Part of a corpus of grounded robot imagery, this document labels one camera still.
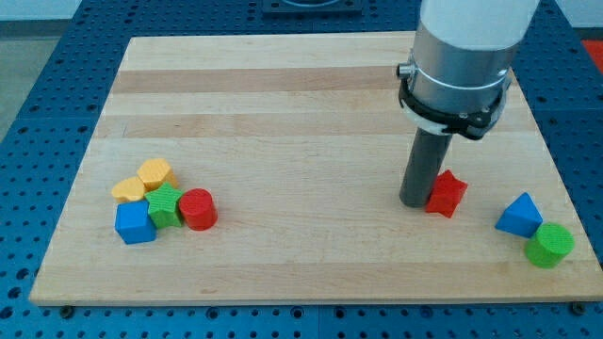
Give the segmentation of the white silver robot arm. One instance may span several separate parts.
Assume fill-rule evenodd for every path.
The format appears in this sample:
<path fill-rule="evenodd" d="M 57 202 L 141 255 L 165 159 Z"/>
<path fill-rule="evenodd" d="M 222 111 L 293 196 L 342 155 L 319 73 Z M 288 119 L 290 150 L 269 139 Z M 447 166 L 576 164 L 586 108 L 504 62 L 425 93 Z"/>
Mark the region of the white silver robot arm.
<path fill-rule="evenodd" d="M 539 0 L 423 0 L 399 102 L 420 131 L 477 140 L 499 120 Z"/>

